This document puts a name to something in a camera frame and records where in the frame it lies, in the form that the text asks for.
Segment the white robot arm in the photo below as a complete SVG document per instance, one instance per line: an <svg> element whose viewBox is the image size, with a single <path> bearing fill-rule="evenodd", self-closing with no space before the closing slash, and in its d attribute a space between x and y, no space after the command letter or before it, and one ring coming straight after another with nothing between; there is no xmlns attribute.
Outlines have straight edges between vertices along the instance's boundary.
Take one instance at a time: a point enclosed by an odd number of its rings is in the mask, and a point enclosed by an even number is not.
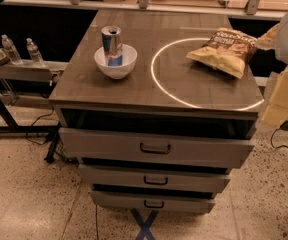
<svg viewBox="0 0 288 240"><path fill-rule="evenodd" d="M288 118L288 12L281 21L256 41L261 50L275 51L277 60L286 64L261 116L260 122L271 128L279 128Z"/></svg>

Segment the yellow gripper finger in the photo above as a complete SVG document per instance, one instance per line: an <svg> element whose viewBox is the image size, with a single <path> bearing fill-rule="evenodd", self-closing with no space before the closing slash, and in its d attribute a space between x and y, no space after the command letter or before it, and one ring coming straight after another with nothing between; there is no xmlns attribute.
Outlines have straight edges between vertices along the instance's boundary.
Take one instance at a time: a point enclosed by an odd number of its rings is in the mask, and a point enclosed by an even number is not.
<svg viewBox="0 0 288 240"><path fill-rule="evenodd" d="M271 27L265 34L259 37L256 41L256 47L261 50L272 50L275 48L275 40L279 25Z"/></svg>
<svg viewBox="0 0 288 240"><path fill-rule="evenodd" d="M277 78L261 121L272 128L279 128L288 118L288 66Z"/></svg>

